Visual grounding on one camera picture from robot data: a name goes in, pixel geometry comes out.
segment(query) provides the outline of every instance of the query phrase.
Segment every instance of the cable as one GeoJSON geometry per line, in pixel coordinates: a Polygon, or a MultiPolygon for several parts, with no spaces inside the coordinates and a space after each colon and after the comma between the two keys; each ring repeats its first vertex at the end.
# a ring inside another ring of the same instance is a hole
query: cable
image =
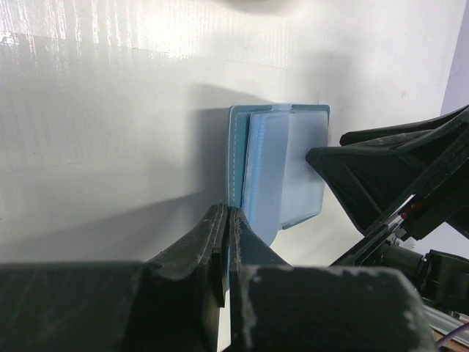
{"type": "Polygon", "coordinates": [[[437,341],[437,347],[443,346],[444,344],[446,344],[447,342],[451,341],[452,339],[454,339],[455,337],[457,337],[457,335],[463,333],[463,332],[466,331],[466,330],[469,330],[469,323],[462,324],[459,328],[453,330],[452,332],[450,332],[450,333],[447,334],[446,336],[443,336],[441,339],[439,339],[439,340],[437,341]]]}

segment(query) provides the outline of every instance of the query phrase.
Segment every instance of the blue wallet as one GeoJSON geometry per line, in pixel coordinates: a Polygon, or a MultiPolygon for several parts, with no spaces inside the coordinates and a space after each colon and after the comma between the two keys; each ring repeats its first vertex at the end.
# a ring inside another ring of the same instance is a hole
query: blue wallet
{"type": "Polygon", "coordinates": [[[233,106],[226,193],[253,231],[271,244],[277,231],[320,213],[325,183],[306,162],[328,145],[329,106],[233,106]]]}

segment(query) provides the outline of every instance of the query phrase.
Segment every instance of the purple cable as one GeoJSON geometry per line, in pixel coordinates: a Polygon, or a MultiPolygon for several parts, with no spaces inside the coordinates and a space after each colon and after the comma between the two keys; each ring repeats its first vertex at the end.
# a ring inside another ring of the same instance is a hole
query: purple cable
{"type": "Polygon", "coordinates": [[[449,334],[447,334],[446,336],[443,336],[441,339],[439,339],[437,341],[437,347],[441,347],[443,346],[445,343],[447,343],[448,341],[451,341],[452,339],[454,339],[457,335],[463,333],[464,331],[468,330],[469,329],[469,323],[466,323],[466,324],[462,324],[459,328],[453,330],[452,332],[450,332],[449,334]]]}

